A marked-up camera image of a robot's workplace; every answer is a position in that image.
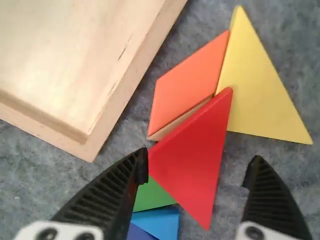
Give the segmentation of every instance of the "gray carpet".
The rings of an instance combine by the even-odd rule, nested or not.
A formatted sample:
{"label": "gray carpet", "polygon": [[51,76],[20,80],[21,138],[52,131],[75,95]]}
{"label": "gray carpet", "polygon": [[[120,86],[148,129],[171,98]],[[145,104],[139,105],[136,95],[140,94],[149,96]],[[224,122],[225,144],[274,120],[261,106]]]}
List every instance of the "gray carpet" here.
{"label": "gray carpet", "polygon": [[232,240],[248,191],[240,187],[255,154],[275,168],[320,239],[320,1],[189,0],[177,23],[93,164],[86,163],[0,121],[0,239],[22,226],[49,219],[103,169],[153,143],[145,139],[155,81],[228,28],[243,4],[308,128],[312,146],[227,134],[210,231],[182,209],[181,240]]}

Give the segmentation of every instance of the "yellow triangle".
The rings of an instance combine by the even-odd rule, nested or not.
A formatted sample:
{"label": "yellow triangle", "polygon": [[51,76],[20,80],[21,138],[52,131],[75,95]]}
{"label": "yellow triangle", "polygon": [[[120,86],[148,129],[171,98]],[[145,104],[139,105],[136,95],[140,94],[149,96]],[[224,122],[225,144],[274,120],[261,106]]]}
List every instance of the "yellow triangle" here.
{"label": "yellow triangle", "polygon": [[228,131],[312,144],[242,6],[233,12],[216,94],[233,88]]}

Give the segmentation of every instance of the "triangle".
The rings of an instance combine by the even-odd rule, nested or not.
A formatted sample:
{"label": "triangle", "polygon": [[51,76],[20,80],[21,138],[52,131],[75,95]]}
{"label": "triangle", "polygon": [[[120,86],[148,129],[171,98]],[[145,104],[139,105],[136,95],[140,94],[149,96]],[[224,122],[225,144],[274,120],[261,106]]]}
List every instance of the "triangle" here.
{"label": "triangle", "polygon": [[216,92],[228,38],[226,30],[156,81],[148,136]]}
{"label": "triangle", "polygon": [[130,223],[126,240],[157,240],[154,236],[142,230],[140,227]]}
{"label": "triangle", "polygon": [[242,6],[230,24],[230,38],[217,85],[232,87],[228,131],[312,144],[294,104]]}
{"label": "triangle", "polygon": [[133,212],[155,209],[177,203],[155,180],[140,185],[136,193]]}
{"label": "triangle", "polygon": [[131,222],[159,240],[177,240],[179,211],[162,207],[132,214]]}
{"label": "triangle", "polygon": [[207,230],[232,94],[227,87],[148,150],[150,176]]}

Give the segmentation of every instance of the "blue triangle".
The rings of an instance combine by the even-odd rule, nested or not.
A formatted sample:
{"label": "blue triangle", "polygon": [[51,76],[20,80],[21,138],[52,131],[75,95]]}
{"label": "blue triangle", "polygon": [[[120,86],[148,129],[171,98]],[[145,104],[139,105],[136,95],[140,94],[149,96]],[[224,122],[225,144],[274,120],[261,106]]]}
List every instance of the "blue triangle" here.
{"label": "blue triangle", "polygon": [[132,214],[131,222],[159,240],[177,240],[179,210],[161,207]]}
{"label": "blue triangle", "polygon": [[126,240],[157,240],[149,233],[137,227],[133,223],[130,223]]}

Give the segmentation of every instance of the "wooden tray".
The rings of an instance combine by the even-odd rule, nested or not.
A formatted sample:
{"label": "wooden tray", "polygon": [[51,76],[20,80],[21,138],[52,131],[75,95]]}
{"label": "wooden tray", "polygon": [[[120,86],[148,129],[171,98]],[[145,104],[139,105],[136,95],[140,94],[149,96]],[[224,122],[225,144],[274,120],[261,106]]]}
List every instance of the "wooden tray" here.
{"label": "wooden tray", "polygon": [[0,118],[92,162],[186,1],[0,1]]}

